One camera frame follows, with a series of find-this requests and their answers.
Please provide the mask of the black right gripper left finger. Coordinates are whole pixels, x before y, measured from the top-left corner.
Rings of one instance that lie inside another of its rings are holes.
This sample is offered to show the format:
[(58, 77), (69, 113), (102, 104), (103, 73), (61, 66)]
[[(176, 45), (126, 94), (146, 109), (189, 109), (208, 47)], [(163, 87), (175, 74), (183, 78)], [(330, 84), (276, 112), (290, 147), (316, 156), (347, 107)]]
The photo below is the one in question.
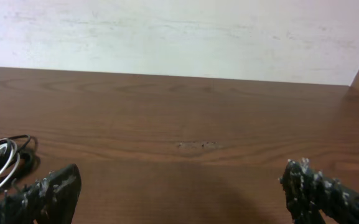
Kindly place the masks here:
[(34, 184), (0, 200), (0, 224), (71, 223), (82, 189), (76, 164), (50, 172)]

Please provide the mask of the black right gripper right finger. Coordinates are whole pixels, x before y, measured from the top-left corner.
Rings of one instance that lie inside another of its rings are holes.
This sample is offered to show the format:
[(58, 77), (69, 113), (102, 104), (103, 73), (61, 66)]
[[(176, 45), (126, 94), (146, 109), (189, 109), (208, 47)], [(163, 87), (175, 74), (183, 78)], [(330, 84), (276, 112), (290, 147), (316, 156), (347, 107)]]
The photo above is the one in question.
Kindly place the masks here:
[(289, 159), (279, 182), (293, 223), (325, 223), (326, 215), (339, 224), (359, 224), (359, 193), (312, 170), (308, 159)]

